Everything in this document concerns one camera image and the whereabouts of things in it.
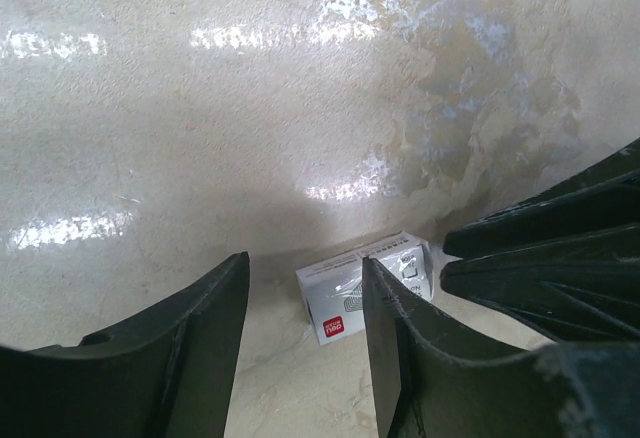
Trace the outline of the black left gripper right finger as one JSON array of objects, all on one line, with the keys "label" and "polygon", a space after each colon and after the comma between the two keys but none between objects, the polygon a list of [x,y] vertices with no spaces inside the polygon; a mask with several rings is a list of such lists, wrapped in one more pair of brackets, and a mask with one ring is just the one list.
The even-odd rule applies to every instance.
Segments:
[{"label": "black left gripper right finger", "polygon": [[418,297],[375,259],[362,274],[380,436],[638,436],[638,344],[521,350]]}]

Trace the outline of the grey staple box sleeve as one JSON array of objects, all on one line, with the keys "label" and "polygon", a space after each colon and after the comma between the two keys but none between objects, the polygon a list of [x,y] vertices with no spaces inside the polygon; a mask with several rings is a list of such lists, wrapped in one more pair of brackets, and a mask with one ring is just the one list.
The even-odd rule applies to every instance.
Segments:
[{"label": "grey staple box sleeve", "polygon": [[362,331],[362,260],[378,260],[412,293],[430,301],[434,272],[426,241],[407,232],[309,265],[296,271],[318,342],[326,345]]}]

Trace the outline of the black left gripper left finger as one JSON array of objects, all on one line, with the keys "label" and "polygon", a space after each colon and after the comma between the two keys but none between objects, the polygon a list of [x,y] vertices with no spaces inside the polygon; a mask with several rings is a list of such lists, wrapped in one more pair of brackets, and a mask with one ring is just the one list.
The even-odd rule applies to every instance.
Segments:
[{"label": "black left gripper left finger", "polygon": [[74,347],[3,347],[2,436],[223,436],[249,286],[237,253]]}]

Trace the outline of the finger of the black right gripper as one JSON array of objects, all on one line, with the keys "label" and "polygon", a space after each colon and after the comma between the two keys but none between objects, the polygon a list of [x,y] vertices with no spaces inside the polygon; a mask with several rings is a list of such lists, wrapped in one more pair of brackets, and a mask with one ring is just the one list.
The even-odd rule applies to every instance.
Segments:
[{"label": "finger of the black right gripper", "polygon": [[458,260],[442,289],[557,342],[638,342],[639,263],[622,260]]},{"label": "finger of the black right gripper", "polygon": [[639,222],[639,142],[548,190],[447,233],[443,251],[475,258]]}]

